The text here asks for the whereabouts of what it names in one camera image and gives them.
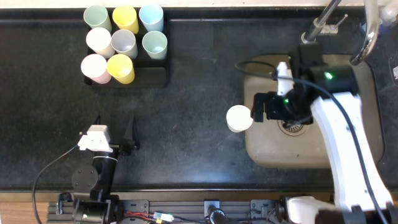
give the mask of white cup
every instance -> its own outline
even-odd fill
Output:
[[[142,46],[152,59],[164,59],[167,55],[167,38],[159,31],[150,31],[142,38]]]
[[[139,18],[150,31],[163,31],[163,9],[159,5],[146,5],[139,11]]]
[[[111,45],[111,34],[105,28],[97,27],[90,30],[86,36],[87,45],[102,55],[104,58],[110,58],[114,55],[114,49]]]
[[[136,58],[138,55],[136,37],[129,30],[118,30],[112,35],[112,47],[119,54]]]
[[[253,123],[253,119],[250,117],[250,109],[242,105],[231,107],[226,113],[226,122],[229,130],[235,133],[250,128]]]
[[[106,67],[106,59],[98,54],[87,55],[80,66],[85,76],[99,84],[105,84],[112,78]]]
[[[104,6],[90,6],[85,10],[83,15],[85,22],[91,28],[102,27],[107,29],[109,32],[112,31],[111,21],[109,19],[108,11]]]

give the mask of pink cup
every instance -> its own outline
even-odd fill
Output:
[[[106,59],[99,54],[91,54],[85,57],[80,68],[85,76],[99,84],[105,84],[112,78],[106,69]]]

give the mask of yellow cup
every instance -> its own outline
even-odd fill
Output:
[[[122,84],[129,84],[136,77],[131,59],[123,54],[113,55],[108,60],[108,72]]]
[[[120,29],[126,29],[133,34],[138,33],[137,12],[132,6],[119,6],[112,13],[113,21]]]

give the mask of white wall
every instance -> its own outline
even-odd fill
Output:
[[[88,7],[101,4],[116,7],[130,4],[140,7],[156,2],[162,7],[231,7],[231,6],[326,6],[330,0],[0,0],[0,8]],[[390,0],[377,0],[386,5]],[[363,6],[363,0],[342,0],[340,6]]]

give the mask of black tray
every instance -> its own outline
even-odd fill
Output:
[[[108,15],[112,23],[112,32],[115,33],[119,30],[119,27],[112,20],[112,12],[114,9],[108,9]],[[141,22],[138,16],[139,8],[136,8],[137,19],[139,25],[138,34],[136,36],[136,44],[138,48],[138,55],[136,58],[132,59],[132,64],[134,67],[135,78],[130,84],[119,83],[116,79],[112,78],[106,84],[99,84],[94,82],[92,79],[84,76],[84,82],[93,88],[163,88],[167,85],[167,77],[169,73],[169,51],[165,59],[151,59],[148,53],[142,46],[142,38],[148,33],[147,29]],[[164,14],[164,28],[163,33],[167,38],[167,48],[169,49],[169,36],[167,30],[167,17]],[[88,47],[87,55],[95,54],[95,52]]]

